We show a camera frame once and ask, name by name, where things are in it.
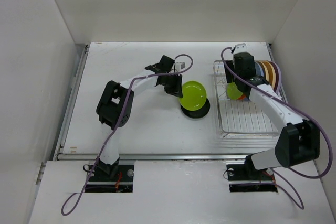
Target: cable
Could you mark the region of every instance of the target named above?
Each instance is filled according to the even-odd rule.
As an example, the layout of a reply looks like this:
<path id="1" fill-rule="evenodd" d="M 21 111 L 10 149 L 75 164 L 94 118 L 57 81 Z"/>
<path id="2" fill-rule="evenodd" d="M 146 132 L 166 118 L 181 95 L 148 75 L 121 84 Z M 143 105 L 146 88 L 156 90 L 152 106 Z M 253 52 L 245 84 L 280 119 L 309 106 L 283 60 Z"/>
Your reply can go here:
<path id="1" fill-rule="evenodd" d="M 291 184 L 291 182 L 289 182 L 287 179 L 285 179 L 281 174 L 279 174 L 278 172 L 276 172 L 275 170 L 271 169 L 274 174 L 278 175 L 280 178 L 282 178 L 294 191 L 294 193 L 298 196 L 299 201 L 300 201 L 300 205 L 299 203 L 293 198 L 293 196 L 291 196 L 289 194 L 289 192 L 284 189 L 282 186 L 276 184 L 276 183 L 271 183 L 271 182 L 260 182 L 260 183 L 245 183 L 245 184 L 235 184 L 235 185 L 240 185 L 240 186 L 260 186 L 260 185 L 272 185 L 272 186 L 276 186 L 278 188 L 280 188 L 285 194 L 287 194 L 287 196 L 295 203 L 295 205 L 297 205 L 301 210 L 304 210 L 304 204 L 302 201 L 301 196 L 299 195 L 298 191 L 294 188 L 294 186 Z"/>
<path id="2" fill-rule="evenodd" d="M 174 62 L 174 68 L 173 68 L 171 71 L 173 71 L 173 73 L 177 72 L 177 69 L 176 69 L 176 62 Z"/>
<path id="3" fill-rule="evenodd" d="M 120 183 L 120 180 L 121 180 L 121 178 L 122 178 L 122 173 L 121 172 L 119 172 L 118 173 L 118 180 L 117 180 L 117 182 L 115 183 L 115 192 L 117 193 L 118 192 L 118 188 L 119 188 L 119 183 Z"/>
<path id="4" fill-rule="evenodd" d="M 229 170 L 226 170 L 224 173 L 223 173 L 223 178 L 225 178 L 226 180 L 229 180 L 228 178 L 225 177 L 225 174 L 228 172 Z"/>
<path id="5" fill-rule="evenodd" d="M 90 172 L 90 166 L 89 166 L 89 165 L 83 165 L 83 170 L 84 170 L 84 172 L 89 173 L 89 172 Z"/>
<path id="6" fill-rule="evenodd" d="M 85 187 L 86 187 L 86 185 L 88 184 L 89 179 L 90 179 L 90 177 L 91 177 L 91 175 L 92 175 L 92 173 L 93 173 L 93 171 L 94 171 L 96 165 L 98 164 L 99 158 L 100 158 L 100 156 L 101 156 L 101 154 L 102 154 L 102 152 L 103 152 L 103 150 L 104 150 L 106 144 L 108 143 L 108 141 L 110 140 L 110 138 L 115 134 L 115 132 L 116 132 L 117 128 L 119 127 L 119 124 L 120 124 L 120 122 L 121 122 L 121 120 L 122 120 L 122 118 L 123 118 L 123 115 L 125 114 L 126 106 L 127 106 L 127 103 L 128 103 L 128 100 L 129 100 L 129 97 L 130 97 L 130 94 L 131 94 L 131 91 L 132 91 L 132 86 L 133 86 L 134 82 L 137 81 L 137 80 L 143 80 L 143 79 L 146 79 L 146 78 L 149 78 L 149 77 L 155 77 L 155 76 L 173 76 L 173 75 L 176 75 L 176 74 L 182 74 L 182 73 L 184 73 L 184 72 L 187 72 L 187 71 L 188 71 L 189 69 L 191 69 L 191 67 L 193 66 L 193 64 L 194 64 L 194 60 L 193 60 L 192 57 L 190 57 L 189 55 L 186 55 L 186 54 L 178 55 L 178 56 L 175 57 L 175 59 L 177 59 L 177 58 L 179 58 L 179 57 L 181 57 L 181 56 L 186 56 L 186 57 L 188 57 L 188 58 L 190 59 L 191 63 L 190 63 L 190 65 L 189 65 L 188 68 L 186 68 L 186 69 L 184 69 L 184 70 L 182 70 L 182 71 L 180 71 L 180 72 L 174 72 L 174 73 L 155 73 L 155 74 L 150 74 L 150 75 L 148 75 L 148 76 L 135 77 L 135 78 L 131 81 L 130 86 L 129 86 L 129 88 L 128 88 L 128 90 L 127 90 L 127 93 L 126 93 L 125 103 L 124 103 L 123 106 L 122 106 L 122 109 L 121 109 L 121 112 L 120 112 L 120 116 L 119 116 L 118 121 L 117 121 L 117 123 L 116 123 L 116 125 L 115 125 L 115 127 L 114 127 L 114 130 L 110 133 L 110 135 L 108 135 L 108 137 L 107 137 L 106 140 L 104 141 L 103 146 L 101 147 L 101 149 L 100 149 L 100 151 L 99 151 L 99 154 L 98 154 L 97 157 L 96 157 L 96 160 L 95 160 L 95 162 L 94 162 L 94 164 L 93 164 L 93 166 L 92 166 L 92 168 L 91 168 L 91 170 L 90 170 L 90 172 L 89 172 L 89 174 L 88 174 L 88 176 L 87 176 L 87 179 L 85 180 L 85 183 L 84 183 L 84 185 L 83 185 L 83 188 L 82 188 L 82 190 L 80 191 L 79 196 L 78 196 L 77 201 L 76 201 L 76 203 L 74 204 L 74 206 L 70 209 L 70 211 L 68 211 L 68 212 L 64 212 L 64 208 L 65 208 L 66 204 L 68 203 L 68 201 L 69 201 L 74 195 L 76 195 L 77 193 L 73 193 L 73 194 L 71 194 L 70 197 L 67 198 L 67 200 L 63 203 L 62 208 L 61 208 L 61 214 L 62 214 L 63 216 L 67 216 L 67 215 L 71 214 L 71 213 L 75 210 L 75 208 L 77 207 L 77 205 L 78 205 L 78 203 L 79 203 L 81 197 L 83 196 L 83 193 L 84 193 L 84 191 L 85 191 Z"/>
<path id="7" fill-rule="evenodd" d="M 320 132 L 322 133 L 326 143 L 327 143 L 327 146 L 328 146 L 328 152 L 329 152 L 329 160 L 328 160 L 328 164 L 327 164 L 327 167 L 325 168 L 325 170 L 317 175 L 317 176 L 309 176 L 309 175 L 306 175 L 306 174 L 302 174 L 300 172 L 298 172 L 297 170 L 294 170 L 293 168 L 289 167 L 288 169 L 290 169 L 291 171 L 295 172 L 296 174 L 304 177 L 304 178 L 311 178 L 311 179 L 317 179 L 317 178 L 322 178 L 324 177 L 330 170 L 331 168 L 331 165 L 332 165 L 332 160 L 333 160 L 333 154 L 332 154 L 332 147 L 331 147 L 331 143 L 330 143 L 330 140 L 329 140 L 329 137 L 327 136 L 327 133 L 325 132 L 325 130 L 322 128 L 322 126 L 314 119 L 312 118 L 310 115 L 308 115 L 306 112 L 303 112 L 301 111 L 300 109 L 297 109 L 295 108 L 294 106 L 288 104 L 287 102 L 284 102 L 283 100 L 281 99 L 278 99 L 276 97 L 273 97 L 272 95 L 270 95 L 269 93 L 265 92 L 264 90 L 261 90 L 259 88 L 257 88 L 256 86 L 253 86 L 252 84 L 248 83 L 247 81 L 245 81 L 244 79 L 242 79 L 241 77 L 239 77 L 236 73 L 234 73 L 232 71 L 232 69 L 227 65 L 227 63 L 225 62 L 224 60 L 224 52 L 226 50 L 229 50 L 229 49 L 232 49 L 231 47 L 227 47 L 227 48 L 224 48 L 222 53 L 220 54 L 221 58 L 222 58 L 222 61 L 223 61 L 223 64 L 224 64 L 224 67 L 235 77 L 237 78 L 239 81 L 241 81 L 242 83 L 248 85 L 249 87 L 253 88 L 253 89 L 256 89 L 258 90 L 259 92 L 261 92 L 262 94 L 270 97 L 271 99 L 274 99 L 275 101 L 291 108 L 292 110 L 294 110 L 295 112 L 305 116 L 306 118 L 308 118 L 310 121 L 312 121 L 316 126 L 317 128 L 320 130 Z"/>

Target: green bowl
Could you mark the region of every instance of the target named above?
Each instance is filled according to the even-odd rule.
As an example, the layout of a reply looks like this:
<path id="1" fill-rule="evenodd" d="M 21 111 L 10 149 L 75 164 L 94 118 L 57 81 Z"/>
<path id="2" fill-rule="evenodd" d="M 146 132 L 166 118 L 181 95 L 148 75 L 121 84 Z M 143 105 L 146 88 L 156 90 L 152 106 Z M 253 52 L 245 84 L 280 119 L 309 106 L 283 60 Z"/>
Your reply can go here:
<path id="1" fill-rule="evenodd" d="M 183 97 L 179 98 L 183 108 L 196 111 L 203 107 L 206 102 L 206 91 L 202 84 L 197 81 L 188 81 L 182 85 Z"/>

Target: black plate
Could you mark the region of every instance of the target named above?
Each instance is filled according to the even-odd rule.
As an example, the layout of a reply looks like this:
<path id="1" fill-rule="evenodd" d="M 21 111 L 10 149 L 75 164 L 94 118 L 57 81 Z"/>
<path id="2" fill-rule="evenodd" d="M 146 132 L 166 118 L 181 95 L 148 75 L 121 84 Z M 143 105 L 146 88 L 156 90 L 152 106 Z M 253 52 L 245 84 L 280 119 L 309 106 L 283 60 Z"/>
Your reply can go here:
<path id="1" fill-rule="evenodd" d="M 210 102 L 207 98 L 206 101 L 205 101 L 205 104 L 199 110 L 190 111 L 190 110 L 186 110 L 182 106 L 181 106 L 181 110 L 189 118 L 194 118 L 194 119 L 202 118 L 202 117 L 206 116 L 207 113 L 209 112 Z"/>

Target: white wall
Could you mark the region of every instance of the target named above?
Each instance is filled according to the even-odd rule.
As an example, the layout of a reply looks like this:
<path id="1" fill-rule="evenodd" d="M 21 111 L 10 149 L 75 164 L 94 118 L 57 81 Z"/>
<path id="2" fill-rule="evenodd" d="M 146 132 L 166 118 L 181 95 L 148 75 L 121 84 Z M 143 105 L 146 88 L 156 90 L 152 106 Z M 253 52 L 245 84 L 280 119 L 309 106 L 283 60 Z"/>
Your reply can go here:
<path id="1" fill-rule="evenodd" d="M 273 41 L 297 0 L 56 0 L 75 42 Z"/>
<path id="2" fill-rule="evenodd" d="M 294 179 L 288 169 L 277 169 L 300 193 L 301 211 L 281 190 L 230 193 L 223 161 L 136 162 L 133 193 L 84 193 L 75 211 L 63 217 L 61 205 L 83 186 L 85 163 L 47 163 L 29 224 L 335 224 L 318 180 Z M 317 174 L 311 162 L 297 169 Z M 296 197 L 283 180 L 277 182 Z M 74 203 L 71 199 L 65 212 Z"/>
<path id="3" fill-rule="evenodd" d="M 0 216 L 25 223 L 76 48 L 54 0 L 0 0 Z"/>
<path id="4" fill-rule="evenodd" d="M 336 150 L 336 0 L 298 0 L 272 45 L 284 73 L 288 100 L 309 112 L 326 129 Z M 326 167 L 328 152 L 321 138 L 318 168 Z M 336 168 L 323 179 L 336 214 Z"/>

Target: metal edge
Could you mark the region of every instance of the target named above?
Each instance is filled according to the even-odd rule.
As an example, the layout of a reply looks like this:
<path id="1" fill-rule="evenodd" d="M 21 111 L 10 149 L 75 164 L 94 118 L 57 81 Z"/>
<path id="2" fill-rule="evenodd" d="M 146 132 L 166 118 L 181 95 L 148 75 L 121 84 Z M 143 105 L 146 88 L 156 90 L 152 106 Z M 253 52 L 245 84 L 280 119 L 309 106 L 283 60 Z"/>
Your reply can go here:
<path id="1" fill-rule="evenodd" d="M 52 158 L 53 161 L 56 161 L 58 159 L 58 155 L 61 149 L 61 146 L 64 145 L 68 131 L 69 131 L 69 126 L 70 126 L 70 121 L 71 121 L 71 117 L 72 117 L 72 113 L 73 113 L 73 108 L 75 106 L 75 101 L 77 98 L 77 94 L 78 94 L 78 90 L 79 90 L 79 85 L 80 85 L 80 81 L 84 72 L 84 67 L 85 67 L 85 63 L 86 63 L 86 59 L 88 56 L 88 52 L 89 52 L 89 45 L 86 45 L 82 51 L 82 55 L 80 57 L 80 62 L 78 65 L 78 69 L 76 72 L 75 77 L 70 81 L 70 83 L 72 82 L 72 90 L 71 90 L 71 94 L 70 94 L 70 98 L 67 104 L 67 109 L 66 109 L 66 113 L 64 115 L 64 118 L 62 120 L 62 126 L 61 126 L 61 130 L 58 136 L 58 140 L 57 140 L 57 144 L 56 144 L 56 148 L 54 151 L 54 156 Z"/>
<path id="2" fill-rule="evenodd" d="M 33 214 L 35 202 L 36 202 L 36 199 L 37 199 L 38 191 L 40 189 L 40 184 L 41 184 L 41 181 L 42 181 L 42 177 L 43 177 L 45 168 L 46 168 L 46 163 L 41 163 L 41 165 L 39 167 L 39 170 L 38 170 L 38 173 L 37 173 L 37 176 L 36 176 L 36 179 L 35 179 L 34 187 L 32 189 L 32 191 L 34 192 L 34 196 L 33 196 L 31 204 L 27 207 L 28 216 L 27 216 L 27 219 L 26 219 L 26 221 L 27 221 L 26 223 L 30 222 L 31 216 Z"/>
<path id="3" fill-rule="evenodd" d="M 216 91 L 216 102 L 217 102 L 217 116 L 218 116 L 218 122 L 219 122 L 219 132 L 221 137 L 225 137 L 227 134 L 226 132 L 223 131 L 223 121 L 222 121 L 222 113 L 220 112 L 220 104 L 219 104 L 219 99 L 218 99 L 218 88 L 217 88 L 217 75 L 215 73 L 215 63 L 219 62 L 217 60 L 214 61 L 214 82 L 215 82 L 215 91 Z"/>
<path id="4" fill-rule="evenodd" d="M 194 155 L 194 154 L 120 154 L 120 160 L 123 161 L 167 161 L 167 160 L 237 160 L 245 159 L 247 154 L 237 155 L 223 155 L 223 154 L 211 154 L 211 155 Z M 96 159 L 96 154 L 59 154 L 58 160 L 93 160 Z"/>
<path id="5" fill-rule="evenodd" d="M 59 138 L 59 134 L 61 132 L 61 128 L 62 128 L 62 124 L 63 124 L 65 114 L 67 112 L 68 102 L 69 102 L 70 97 L 71 97 L 73 79 L 76 76 L 76 73 L 77 73 L 77 70 L 78 70 L 78 67 L 79 67 L 79 62 L 80 62 L 80 59 L 81 59 L 81 55 L 82 55 L 82 52 L 85 49 L 86 45 L 75 44 L 75 46 L 76 46 L 76 50 L 77 50 L 76 58 L 75 58 L 75 64 L 73 65 L 71 77 L 69 78 L 69 84 L 68 84 L 68 88 L 67 88 L 67 92 L 66 92 L 64 101 L 63 101 L 63 105 L 62 105 L 62 109 L 61 109 L 61 115 L 58 119 L 57 130 L 56 130 L 56 134 L 55 134 L 55 137 L 54 137 L 53 146 L 51 148 L 50 153 L 48 153 L 48 155 L 49 155 L 48 160 L 53 160 L 54 153 L 55 153 L 55 150 L 57 148 L 57 141 L 58 141 L 58 138 Z"/>

